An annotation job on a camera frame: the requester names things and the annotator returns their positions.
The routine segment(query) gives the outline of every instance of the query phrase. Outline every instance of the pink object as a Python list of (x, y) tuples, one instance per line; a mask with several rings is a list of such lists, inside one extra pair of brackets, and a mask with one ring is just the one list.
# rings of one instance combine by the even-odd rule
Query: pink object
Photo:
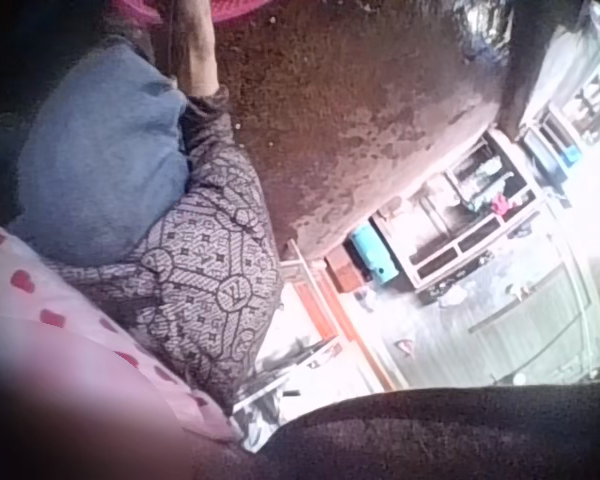
[[(107, 348), (151, 382), (183, 428), (214, 440), (237, 440), (236, 431), (211, 397), (189, 388), (110, 317), (45, 266), (24, 242), (1, 228), (0, 318), (45, 324), (45, 328), (80, 335)], [(102, 373), (98, 366), (97, 359), (88, 357), (59, 366), (57, 373), (82, 386), (87, 382), (85, 388), (89, 389), (89, 379)], [(116, 385), (126, 388), (122, 377)]]
[(238, 18), (262, 7), (271, 0), (211, 0), (215, 23)]
[(158, 11), (147, 5), (144, 0), (113, 0), (113, 6), (126, 20), (141, 27), (162, 23)]
[[(149, 27), (162, 23), (158, 11), (145, 0), (112, 0), (113, 6), (124, 18), (141, 27)], [(213, 21), (223, 22), (245, 15), (270, 0), (212, 0)]]

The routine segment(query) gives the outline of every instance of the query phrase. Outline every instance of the blue container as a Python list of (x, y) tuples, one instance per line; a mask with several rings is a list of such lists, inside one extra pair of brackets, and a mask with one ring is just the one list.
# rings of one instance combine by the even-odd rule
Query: blue container
[(398, 269), (391, 260), (391, 253), (369, 222), (356, 228), (350, 236), (373, 279), (380, 285), (398, 276)]

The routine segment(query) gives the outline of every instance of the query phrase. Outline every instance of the person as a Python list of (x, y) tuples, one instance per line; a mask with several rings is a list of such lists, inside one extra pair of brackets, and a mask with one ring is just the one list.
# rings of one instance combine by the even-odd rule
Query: person
[(281, 275), (257, 174), (233, 139), (210, 2), (178, 0), (174, 17), (177, 88), (146, 49), (110, 35), (44, 101), (8, 229), (230, 411)]

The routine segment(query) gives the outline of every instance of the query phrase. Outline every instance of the dark brown fabric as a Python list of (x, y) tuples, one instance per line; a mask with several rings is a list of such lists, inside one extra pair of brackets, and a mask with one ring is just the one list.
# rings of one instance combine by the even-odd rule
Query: dark brown fabric
[(260, 184), (233, 143), (228, 95), (181, 119), (187, 193), (123, 261), (50, 262), (190, 385), (227, 410), (279, 303), (281, 276)]
[(600, 384), (354, 399), (287, 424), (260, 455), (285, 479), (600, 478)]

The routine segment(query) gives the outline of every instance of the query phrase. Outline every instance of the lap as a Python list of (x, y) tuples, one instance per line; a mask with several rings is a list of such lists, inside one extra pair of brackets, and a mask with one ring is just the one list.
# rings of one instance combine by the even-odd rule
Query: lap
[(10, 228), (67, 264), (124, 257), (184, 193), (185, 104), (128, 44), (91, 52), (36, 117), (18, 160), (23, 213)]

